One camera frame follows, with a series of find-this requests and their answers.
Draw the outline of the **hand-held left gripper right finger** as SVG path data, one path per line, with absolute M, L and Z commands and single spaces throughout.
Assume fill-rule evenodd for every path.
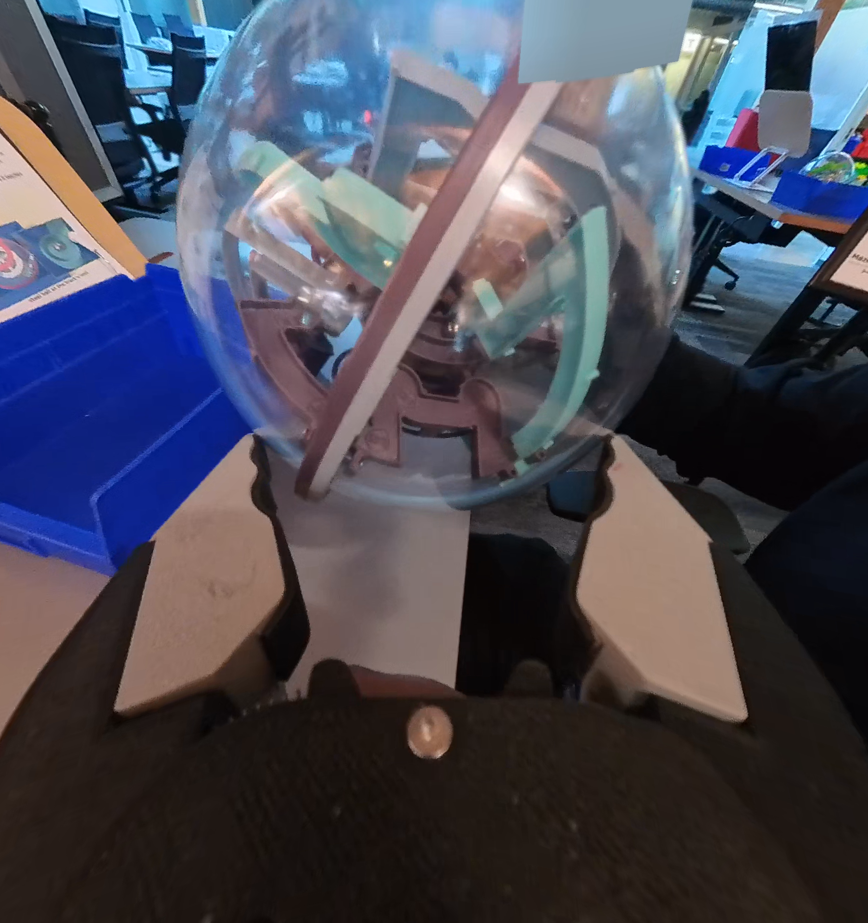
M 597 473 L 574 574 L 591 642 L 580 698 L 627 710 L 655 697 L 744 723 L 710 537 L 621 437 L 607 440 Z

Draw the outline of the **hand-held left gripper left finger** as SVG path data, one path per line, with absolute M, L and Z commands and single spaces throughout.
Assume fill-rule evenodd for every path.
M 284 690 L 310 624 L 262 440 L 243 437 L 152 547 L 116 711 L 210 692 L 245 708 Z

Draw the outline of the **clear plastic maze ball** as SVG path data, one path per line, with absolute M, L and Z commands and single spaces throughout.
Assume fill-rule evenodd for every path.
M 799 172 L 816 181 L 844 185 L 851 184 L 856 176 L 855 161 L 845 151 L 824 153 L 807 162 Z
M 202 346 L 294 491 L 468 510 L 604 441 L 686 286 L 690 2 L 260 2 L 183 154 Z

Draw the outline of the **person's right forearm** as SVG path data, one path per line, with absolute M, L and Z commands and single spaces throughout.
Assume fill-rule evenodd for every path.
M 868 509 L 868 363 L 749 367 L 673 336 L 617 432 L 782 511 L 821 492 Z

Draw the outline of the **person's left hand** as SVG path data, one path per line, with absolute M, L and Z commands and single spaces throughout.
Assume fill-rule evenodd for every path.
M 416 700 L 463 698 L 463 694 L 453 687 L 423 676 L 389 674 L 351 664 L 349 670 L 363 698 Z

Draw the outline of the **person's black clothing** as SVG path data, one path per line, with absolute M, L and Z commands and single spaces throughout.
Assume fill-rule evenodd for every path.
M 519 663 L 543 663 L 555 696 L 586 669 L 566 610 L 571 556 L 545 532 L 472 532 L 456 688 L 500 695 Z M 841 700 L 868 751 L 868 461 L 786 515 L 745 564 Z

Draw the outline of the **large blue plastic bin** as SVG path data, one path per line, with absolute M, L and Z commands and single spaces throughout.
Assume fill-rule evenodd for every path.
M 112 575 L 251 428 L 151 266 L 0 324 L 0 542 Z

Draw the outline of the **printed instruction sheet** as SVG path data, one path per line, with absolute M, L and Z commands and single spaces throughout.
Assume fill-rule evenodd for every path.
M 118 276 L 137 277 L 0 126 L 0 324 Z

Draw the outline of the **framed marker sign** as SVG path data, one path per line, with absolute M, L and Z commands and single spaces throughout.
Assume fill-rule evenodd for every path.
M 868 309 L 868 206 L 810 280 L 809 289 Z

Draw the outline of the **white office desk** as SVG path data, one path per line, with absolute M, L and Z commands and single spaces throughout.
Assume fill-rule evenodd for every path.
M 719 176 L 694 170 L 694 195 L 698 205 L 738 234 L 755 241 L 763 229 L 774 225 L 792 227 L 813 237 L 843 237 L 855 219 L 805 212 L 775 202 L 770 190 L 742 187 Z

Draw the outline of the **small blue storage bin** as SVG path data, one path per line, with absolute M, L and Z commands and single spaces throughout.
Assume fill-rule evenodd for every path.
M 758 169 L 755 165 L 763 162 L 764 157 L 762 151 L 708 145 L 697 169 L 706 175 L 731 179 L 738 175 L 753 175 Z
M 784 172 L 771 202 L 786 211 L 852 224 L 868 207 L 868 187 L 824 183 L 800 173 Z

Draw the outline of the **clear acrylic stand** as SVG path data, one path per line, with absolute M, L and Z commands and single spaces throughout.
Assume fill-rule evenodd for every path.
M 760 188 L 771 172 L 778 169 L 788 156 L 788 149 L 775 146 L 764 148 L 731 175 L 729 181 L 737 187 Z

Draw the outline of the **brown cardboard board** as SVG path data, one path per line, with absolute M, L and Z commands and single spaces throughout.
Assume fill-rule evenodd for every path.
M 0 132 L 88 235 L 133 279 L 145 275 L 148 261 L 123 232 L 104 204 L 84 183 L 37 124 L 11 100 L 0 95 Z

